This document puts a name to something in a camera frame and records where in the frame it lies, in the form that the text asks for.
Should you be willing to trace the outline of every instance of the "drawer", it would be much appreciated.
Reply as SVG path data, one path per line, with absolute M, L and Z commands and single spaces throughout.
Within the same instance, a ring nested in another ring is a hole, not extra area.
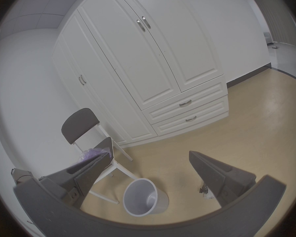
M 159 136 L 190 127 L 191 129 L 187 129 L 187 132 L 217 121 L 220 118 L 216 120 L 213 118 L 226 113 L 228 110 L 228 97 L 224 96 L 188 112 L 153 124 L 152 127 Z
M 205 105 L 227 94 L 225 76 L 222 75 L 153 105 L 143 110 L 143 114 L 150 124 L 155 124 Z

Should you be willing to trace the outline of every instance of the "white wardrobe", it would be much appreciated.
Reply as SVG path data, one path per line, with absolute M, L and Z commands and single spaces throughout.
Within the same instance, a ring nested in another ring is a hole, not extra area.
M 53 61 L 79 108 L 90 108 L 123 147 L 228 116 L 215 48 L 181 0 L 84 0 Z

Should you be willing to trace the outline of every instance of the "chair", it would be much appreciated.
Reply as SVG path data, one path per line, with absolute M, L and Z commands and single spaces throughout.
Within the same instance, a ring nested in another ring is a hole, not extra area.
M 107 175 L 113 176 L 111 172 L 115 169 L 119 169 L 120 171 L 122 171 L 123 173 L 125 173 L 126 175 L 128 175 L 133 179 L 137 179 L 137 177 L 133 173 L 128 171 L 126 168 L 124 168 L 121 164 L 119 164 L 114 159 L 113 146 L 116 147 L 120 152 L 122 152 L 122 154 L 125 155 L 130 161 L 132 161 L 133 159 L 108 135 L 108 133 L 100 125 L 100 121 L 97 119 L 95 114 L 89 108 L 83 108 L 75 112 L 74 114 L 72 114 L 69 118 L 67 118 L 67 120 L 64 122 L 62 126 L 62 134 L 70 144 L 74 145 L 79 151 L 83 152 L 83 150 L 76 144 L 75 141 L 93 127 L 96 127 L 96 129 L 106 137 L 106 139 L 104 139 L 95 148 L 101 148 L 101 149 L 110 148 L 110 151 L 112 153 L 110 164 L 100 174 L 100 176 L 95 181 L 95 183 L 97 183 Z M 102 194 L 99 194 L 93 191 L 89 191 L 89 192 L 109 202 L 112 202 L 115 204 L 119 203 L 119 201 L 110 199 Z

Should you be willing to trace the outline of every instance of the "purple plastic bag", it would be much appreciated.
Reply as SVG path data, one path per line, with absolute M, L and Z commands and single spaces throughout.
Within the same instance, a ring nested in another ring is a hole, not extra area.
M 101 148 L 90 148 L 89 150 L 86 150 L 86 151 L 83 151 L 80 156 L 79 156 L 79 160 L 78 162 L 82 162 L 82 161 L 85 161 L 85 160 L 88 160 L 94 156 L 98 156 L 102 153 L 109 153 L 110 154 L 110 158 L 112 159 L 112 153 L 110 151 L 110 148 L 104 148 L 104 149 L 101 149 Z

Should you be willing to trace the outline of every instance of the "wardrobe door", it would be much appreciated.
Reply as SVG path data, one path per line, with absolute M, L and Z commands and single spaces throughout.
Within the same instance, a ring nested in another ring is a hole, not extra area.
M 142 110 L 181 92 L 158 45 L 125 0 L 85 0 L 78 11 Z
M 70 59 L 96 101 L 127 143 L 157 136 L 134 99 L 115 73 L 78 11 L 69 19 L 62 34 Z
M 95 101 L 92 95 L 88 92 L 88 89 L 79 82 L 79 74 L 68 57 L 68 51 L 62 38 L 58 38 L 52 58 L 61 81 L 76 105 L 80 109 L 90 108 L 110 136 L 118 144 L 126 144 L 127 141 L 124 139 L 121 132 L 112 125 L 112 122 L 109 120 L 108 116 L 105 115 L 105 112 L 102 110 L 99 103 Z
M 181 0 L 125 1 L 150 26 L 148 31 L 169 63 L 181 91 L 223 74 L 199 16 Z

